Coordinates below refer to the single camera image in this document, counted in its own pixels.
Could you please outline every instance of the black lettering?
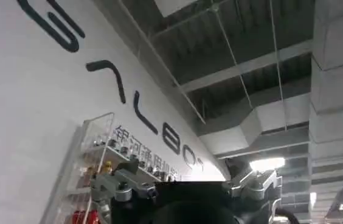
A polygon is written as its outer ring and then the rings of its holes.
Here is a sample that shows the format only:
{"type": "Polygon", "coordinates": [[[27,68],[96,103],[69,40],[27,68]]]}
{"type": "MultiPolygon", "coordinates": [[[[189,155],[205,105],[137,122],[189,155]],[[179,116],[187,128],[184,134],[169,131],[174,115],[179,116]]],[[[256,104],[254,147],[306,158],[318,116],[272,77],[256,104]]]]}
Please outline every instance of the black lettering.
{"type": "Polygon", "coordinates": [[[201,166],[201,171],[204,171],[204,163],[201,161],[200,158],[197,158],[197,163],[201,166]]]}
{"type": "MultiPolygon", "coordinates": [[[[67,36],[67,38],[70,40],[70,42],[67,42],[61,35],[52,27],[46,20],[44,20],[39,13],[37,13],[29,4],[28,0],[17,0],[20,7],[23,9],[23,11],[31,18],[33,19],[50,37],[52,37],[61,47],[66,49],[69,52],[77,52],[80,48],[78,44],[77,38],[74,36],[74,34],[58,19],[57,16],[55,16],[53,13],[49,12],[48,17],[51,19],[51,21],[67,36]]],[[[49,3],[52,5],[53,8],[58,9],[58,13],[64,18],[68,19],[70,18],[69,15],[56,3],[55,1],[49,1],[49,3]]],[[[75,27],[78,27],[76,23],[70,19],[70,21],[67,21],[71,26],[74,26],[73,29],[77,29],[75,27]]]]}
{"type": "Polygon", "coordinates": [[[125,103],[126,100],[125,100],[125,93],[124,93],[124,87],[123,87],[123,82],[122,82],[122,76],[120,75],[120,72],[119,72],[119,70],[117,70],[116,66],[108,60],[95,61],[95,62],[90,62],[90,63],[86,64],[86,69],[89,72],[94,72],[94,71],[98,71],[98,70],[105,69],[105,68],[109,68],[115,74],[117,87],[119,89],[120,101],[122,103],[125,103]]]}
{"type": "Polygon", "coordinates": [[[138,108],[138,104],[139,104],[139,92],[135,91],[135,95],[134,95],[134,110],[136,113],[136,116],[156,135],[158,135],[158,130],[157,128],[145,117],[143,116],[138,108]]]}
{"type": "Polygon", "coordinates": [[[191,168],[196,164],[196,155],[195,155],[195,153],[190,149],[189,146],[184,145],[184,146],[182,147],[182,155],[183,155],[183,157],[184,157],[185,163],[186,163],[188,166],[190,166],[191,168]],[[193,161],[189,161],[189,159],[186,157],[186,151],[188,151],[188,152],[191,154],[191,156],[192,156],[192,158],[193,158],[193,161]]]}
{"type": "Polygon", "coordinates": [[[162,138],[164,139],[165,144],[179,155],[181,140],[179,139],[177,132],[175,132],[166,122],[164,122],[162,128],[162,138]]]}
{"type": "Polygon", "coordinates": [[[74,20],[62,9],[62,7],[55,0],[47,0],[48,3],[57,11],[66,22],[78,33],[82,38],[85,38],[84,31],[74,22],[74,20]]]}

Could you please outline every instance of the screw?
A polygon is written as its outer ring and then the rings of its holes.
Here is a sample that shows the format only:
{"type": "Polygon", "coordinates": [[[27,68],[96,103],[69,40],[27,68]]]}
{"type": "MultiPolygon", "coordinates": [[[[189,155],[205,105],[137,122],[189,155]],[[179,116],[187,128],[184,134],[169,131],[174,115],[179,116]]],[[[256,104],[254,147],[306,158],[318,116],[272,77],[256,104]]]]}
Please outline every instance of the screw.
{"type": "Polygon", "coordinates": [[[118,190],[124,190],[124,189],[127,189],[128,188],[128,184],[127,182],[120,182],[119,183],[119,186],[117,187],[118,190]]]}

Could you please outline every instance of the exposed ceiling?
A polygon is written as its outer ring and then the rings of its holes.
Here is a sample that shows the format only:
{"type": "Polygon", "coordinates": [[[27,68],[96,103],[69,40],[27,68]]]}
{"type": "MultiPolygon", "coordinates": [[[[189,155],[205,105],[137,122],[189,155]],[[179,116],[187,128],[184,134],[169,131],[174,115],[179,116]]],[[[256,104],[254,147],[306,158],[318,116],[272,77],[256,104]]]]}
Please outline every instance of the exposed ceiling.
{"type": "MultiPolygon", "coordinates": [[[[176,107],[194,115],[198,133],[203,127],[198,123],[215,121],[243,100],[249,114],[264,103],[283,103],[310,92],[310,87],[299,91],[292,84],[311,77],[315,0],[198,0],[165,18],[154,0],[99,1],[164,93],[176,107]],[[265,100],[256,97],[268,90],[275,94],[267,94],[265,100]]],[[[267,142],[284,128],[262,131],[261,140],[267,142]]],[[[239,161],[283,156],[282,205],[300,214],[303,222],[320,214],[332,217],[332,222],[343,219],[338,212],[343,203],[343,159],[311,161],[304,141],[249,152],[252,146],[225,156],[231,157],[226,159],[231,173],[239,161]],[[317,192],[313,209],[311,192],[317,192]]]]}

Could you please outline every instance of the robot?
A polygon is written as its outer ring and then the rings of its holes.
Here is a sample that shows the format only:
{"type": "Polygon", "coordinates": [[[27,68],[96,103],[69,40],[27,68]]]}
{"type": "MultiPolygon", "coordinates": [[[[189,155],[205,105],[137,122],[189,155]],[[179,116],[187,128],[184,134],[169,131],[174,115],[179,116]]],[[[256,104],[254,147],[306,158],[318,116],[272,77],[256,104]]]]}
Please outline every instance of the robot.
{"type": "Polygon", "coordinates": [[[143,183],[138,162],[122,163],[91,180],[93,206],[102,224],[272,224],[280,208],[282,177],[250,167],[224,182],[143,183]]]}

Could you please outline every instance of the black cable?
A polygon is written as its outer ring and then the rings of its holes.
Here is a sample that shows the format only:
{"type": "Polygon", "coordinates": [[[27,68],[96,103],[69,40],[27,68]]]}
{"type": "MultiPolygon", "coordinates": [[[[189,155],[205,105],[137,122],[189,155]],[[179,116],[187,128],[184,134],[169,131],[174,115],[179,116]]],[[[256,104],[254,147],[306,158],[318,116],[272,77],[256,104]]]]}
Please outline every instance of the black cable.
{"type": "Polygon", "coordinates": [[[296,216],[294,216],[294,214],[292,212],[289,212],[283,208],[277,208],[275,210],[275,214],[278,216],[284,216],[284,217],[288,218],[290,224],[300,224],[298,219],[296,218],[296,216]]]}

